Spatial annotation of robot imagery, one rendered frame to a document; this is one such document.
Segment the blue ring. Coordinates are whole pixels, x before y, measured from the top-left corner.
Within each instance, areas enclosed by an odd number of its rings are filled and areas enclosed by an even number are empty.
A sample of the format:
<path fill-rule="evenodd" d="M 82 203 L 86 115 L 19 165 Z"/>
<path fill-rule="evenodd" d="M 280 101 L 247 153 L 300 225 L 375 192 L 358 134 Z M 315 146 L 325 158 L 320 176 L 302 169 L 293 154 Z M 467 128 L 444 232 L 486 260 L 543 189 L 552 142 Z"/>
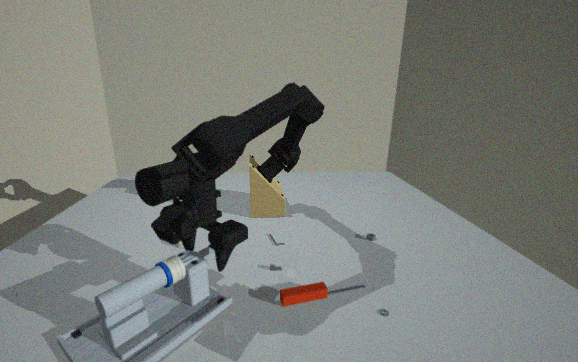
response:
<path fill-rule="evenodd" d="M 173 277 L 172 277 L 172 273 L 171 273 L 169 267 L 168 267 L 164 262 L 161 262 L 161 261 L 155 264 L 155 266 L 157 266 L 157 265 L 159 265 L 159 266 L 161 266 L 161 267 L 163 268 L 163 270 L 165 271 L 166 276 L 167 276 L 168 282 L 167 282 L 167 284 L 166 284 L 165 286 L 163 286 L 163 287 L 167 288 L 167 287 L 171 286 L 172 283 L 173 283 Z M 154 266 L 154 267 L 155 267 L 155 266 Z"/>

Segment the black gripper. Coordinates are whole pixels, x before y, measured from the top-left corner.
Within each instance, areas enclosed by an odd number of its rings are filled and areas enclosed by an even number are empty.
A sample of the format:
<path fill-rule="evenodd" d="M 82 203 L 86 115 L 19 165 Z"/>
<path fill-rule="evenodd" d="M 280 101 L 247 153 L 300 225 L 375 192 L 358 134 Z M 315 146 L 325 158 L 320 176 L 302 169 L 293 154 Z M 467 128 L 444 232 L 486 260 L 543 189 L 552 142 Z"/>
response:
<path fill-rule="evenodd" d="M 216 187 L 204 192 L 188 192 L 178 197 L 180 204 L 186 206 L 186 202 L 195 205 L 200 220 L 195 227 L 209 231 L 209 248 L 215 251 L 216 265 L 218 272 L 224 270 L 227 261 L 236 245 L 248 239 L 248 227 L 234 220 L 224 223 L 217 222 L 217 218 L 222 217 L 222 212 L 217 210 L 216 198 L 221 196 L 221 191 Z M 195 244 L 195 231 L 182 243 L 187 250 L 193 251 Z"/>

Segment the red-handled screwdriver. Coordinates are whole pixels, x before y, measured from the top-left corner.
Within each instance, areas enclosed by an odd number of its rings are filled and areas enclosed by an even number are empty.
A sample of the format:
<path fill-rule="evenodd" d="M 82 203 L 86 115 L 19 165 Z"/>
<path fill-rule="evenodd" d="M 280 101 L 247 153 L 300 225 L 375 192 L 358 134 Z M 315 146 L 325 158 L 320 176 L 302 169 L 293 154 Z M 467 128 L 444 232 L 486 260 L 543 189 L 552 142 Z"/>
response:
<path fill-rule="evenodd" d="M 293 305 L 297 303 L 327 298 L 328 294 L 366 287 L 364 285 L 353 286 L 333 291 L 328 291 L 324 282 L 305 285 L 295 288 L 280 290 L 280 300 L 283 306 Z"/>

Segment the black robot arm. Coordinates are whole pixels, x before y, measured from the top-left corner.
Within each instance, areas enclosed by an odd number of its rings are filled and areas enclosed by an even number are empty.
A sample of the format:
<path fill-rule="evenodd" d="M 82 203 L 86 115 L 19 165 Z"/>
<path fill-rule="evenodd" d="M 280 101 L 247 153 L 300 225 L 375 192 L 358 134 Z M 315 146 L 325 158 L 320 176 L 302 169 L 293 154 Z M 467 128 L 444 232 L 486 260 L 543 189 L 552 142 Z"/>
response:
<path fill-rule="evenodd" d="M 135 187 L 145 204 L 157 206 L 174 201 L 151 224 L 158 238 L 176 245 L 199 228 L 195 227 L 200 220 L 195 205 L 188 201 L 182 205 L 177 197 L 215 188 L 215 179 L 236 164 L 248 142 L 287 117 L 283 138 L 269 149 L 271 156 L 256 169 L 269 183 L 283 169 L 290 172 L 298 163 L 299 142 L 306 127 L 323 115 L 324 108 L 305 85 L 288 83 L 280 92 L 237 116 L 222 115 L 200 123 L 172 146 L 177 154 L 174 161 L 138 171 Z M 198 152 L 193 153 L 188 148 L 190 144 Z"/>

